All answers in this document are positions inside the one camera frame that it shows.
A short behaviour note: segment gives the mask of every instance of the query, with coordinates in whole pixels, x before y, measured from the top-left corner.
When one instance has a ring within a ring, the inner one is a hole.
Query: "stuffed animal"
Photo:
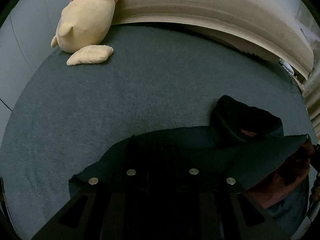
[[[59,45],[73,53],[67,65],[101,63],[113,53],[113,48],[99,43],[112,22],[117,0],[70,0],[62,10],[51,47]]]

